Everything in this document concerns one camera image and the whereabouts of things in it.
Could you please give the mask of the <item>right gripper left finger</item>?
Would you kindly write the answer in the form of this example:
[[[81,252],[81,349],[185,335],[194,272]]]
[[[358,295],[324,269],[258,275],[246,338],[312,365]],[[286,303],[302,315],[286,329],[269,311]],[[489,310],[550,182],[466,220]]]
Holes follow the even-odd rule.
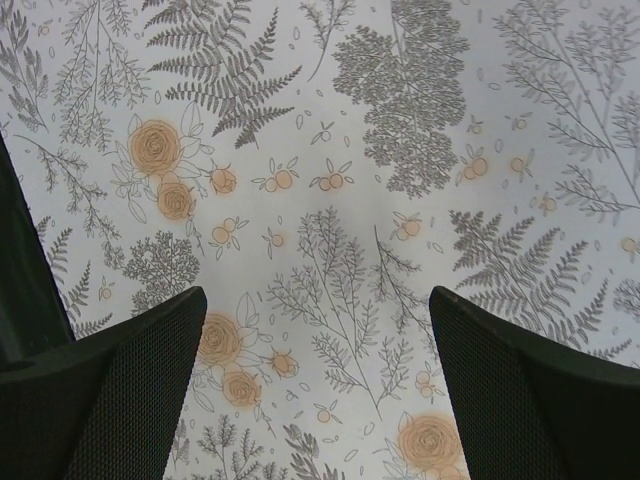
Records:
[[[206,310],[194,286],[2,367],[2,478],[162,478]]]

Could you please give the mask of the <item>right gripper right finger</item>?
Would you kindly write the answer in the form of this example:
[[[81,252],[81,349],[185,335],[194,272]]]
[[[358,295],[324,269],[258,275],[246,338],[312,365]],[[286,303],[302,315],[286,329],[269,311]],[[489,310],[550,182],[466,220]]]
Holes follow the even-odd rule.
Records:
[[[636,479],[639,372],[437,286],[437,350],[473,479]]]

